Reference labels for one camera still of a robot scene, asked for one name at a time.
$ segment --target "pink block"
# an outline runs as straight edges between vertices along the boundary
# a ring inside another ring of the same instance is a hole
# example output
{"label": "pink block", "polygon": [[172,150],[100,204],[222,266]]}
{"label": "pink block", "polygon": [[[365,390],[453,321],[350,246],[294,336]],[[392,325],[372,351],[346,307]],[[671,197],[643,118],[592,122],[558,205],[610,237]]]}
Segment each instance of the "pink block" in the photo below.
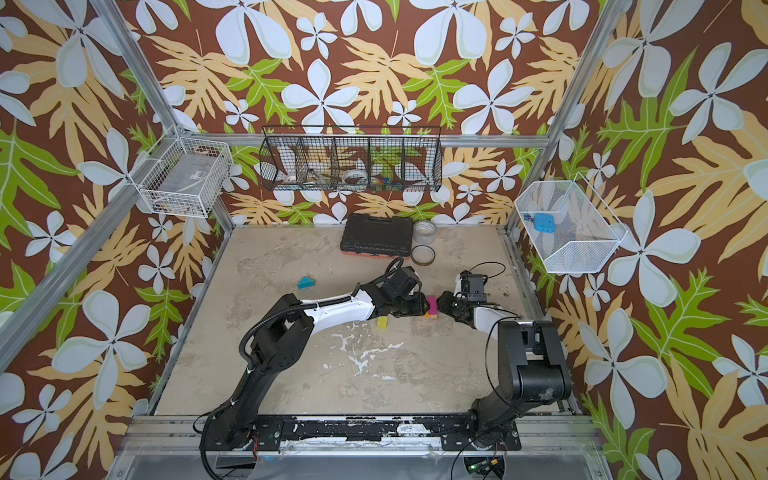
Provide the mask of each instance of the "pink block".
{"label": "pink block", "polygon": [[437,316],[437,297],[436,296],[428,296],[427,302],[429,303],[429,313],[427,315],[429,316]]}

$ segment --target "stained floor surface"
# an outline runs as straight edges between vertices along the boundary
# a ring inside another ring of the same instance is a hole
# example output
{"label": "stained floor surface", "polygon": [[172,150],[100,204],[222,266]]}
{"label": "stained floor surface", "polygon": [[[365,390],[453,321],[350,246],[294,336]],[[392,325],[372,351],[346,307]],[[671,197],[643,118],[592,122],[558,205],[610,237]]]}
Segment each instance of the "stained floor surface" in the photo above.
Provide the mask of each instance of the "stained floor surface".
{"label": "stained floor surface", "polygon": [[[285,293],[322,299],[351,291],[380,275],[389,259],[342,254],[342,227],[239,228],[223,252],[203,305],[157,407],[158,415],[208,412],[231,395],[244,370],[242,335]],[[414,266],[427,295],[453,291],[456,275],[477,263],[507,263],[495,227],[438,229],[430,266]],[[486,265],[477,273],[501,269]],[[297,290],[302,276],[316,285]],[[490,301],[525,314],[507,271],[488,281]],[[483,349],[487,336],[452,318],[389,317],[347,323],[310,337],[293,367],[278,375],[263,414],[465,411],[488,395]],[[496,342],[488,362],[495,381]]]}

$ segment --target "tape roll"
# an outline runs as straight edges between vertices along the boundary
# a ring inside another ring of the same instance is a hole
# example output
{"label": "tape roll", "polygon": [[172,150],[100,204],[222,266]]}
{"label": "tape roll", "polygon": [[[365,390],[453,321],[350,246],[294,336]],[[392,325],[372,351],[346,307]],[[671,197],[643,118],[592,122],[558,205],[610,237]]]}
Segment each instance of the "tape roll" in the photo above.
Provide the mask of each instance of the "tape roll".
{"label": "tape roll", "polygon": [[437,226],[430,220],[419,220],[413,224],[413,241],[429,245],[437,237]]}
{"label": "tape roll", "polygon": [[437,257],[437,253],[435,253],[432,247],[426,245],[416,245],[411,250],[411,261],[419,266],[432,265],[435,257]]}

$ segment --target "clear tape roll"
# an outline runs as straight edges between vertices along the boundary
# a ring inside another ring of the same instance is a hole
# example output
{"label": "clear tape roll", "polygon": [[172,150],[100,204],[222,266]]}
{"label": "clear tape roll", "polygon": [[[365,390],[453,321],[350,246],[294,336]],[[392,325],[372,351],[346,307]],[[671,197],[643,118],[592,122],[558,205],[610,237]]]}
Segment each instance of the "clear tape roll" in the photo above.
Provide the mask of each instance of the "clear tape roll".
{"label": "clear tape roll", "polygon": [[419,220],[413,224],[413,241],[419,245],[429,245],[437,237],[437,226],[430,220]]}

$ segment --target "blue toy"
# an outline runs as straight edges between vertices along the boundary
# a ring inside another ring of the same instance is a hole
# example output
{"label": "blue toy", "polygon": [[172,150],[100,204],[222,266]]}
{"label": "blue toy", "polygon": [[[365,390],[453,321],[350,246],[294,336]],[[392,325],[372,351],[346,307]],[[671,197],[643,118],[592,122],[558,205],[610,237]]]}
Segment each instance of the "blue toy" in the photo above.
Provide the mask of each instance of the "blue toy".
{"label": "blue toy", "polygon": [[536,214],[533,227],[539,232],[554,233],[554,217],[550,214]]}
{"label": "blue toy", "polygon": [[301,290],[302,288],[310,288],[311,286],[315,286],[315,280],[312,280],[308,276],[305,276],[301,280],[299,280],[296,286],[299,287],[299,290]]}

